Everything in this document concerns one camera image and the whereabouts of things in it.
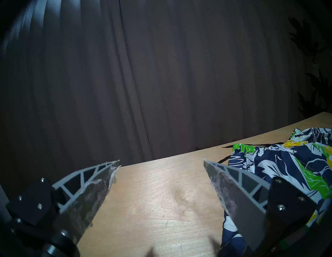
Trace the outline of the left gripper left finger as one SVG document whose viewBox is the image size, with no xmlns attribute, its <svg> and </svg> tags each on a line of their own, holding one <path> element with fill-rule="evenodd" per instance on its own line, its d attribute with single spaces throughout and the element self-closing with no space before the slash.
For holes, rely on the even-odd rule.
<svg viewBox="0 0 332 257">
<path fill-rule="evenodd" d="M 108 195 L 120 160 L 77 170 L 52 184 L 42 177 L 5 203 L 5 224 L 16 221 L 42 230 L 63 232 L 75 245 Z"/>
</svg>

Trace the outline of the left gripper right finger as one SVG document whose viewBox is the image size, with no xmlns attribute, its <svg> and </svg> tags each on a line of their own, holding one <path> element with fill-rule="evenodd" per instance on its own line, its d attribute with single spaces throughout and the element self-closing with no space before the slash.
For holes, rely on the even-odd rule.
<svg viewBox="0 0 332 257">
<path fill-rule="evenodd" d="M 223 209 L 247 243 L 245 253 L 284 253 L 304 237 L 317 204 L 282 177 L 204 160 Z"/>
</svg>

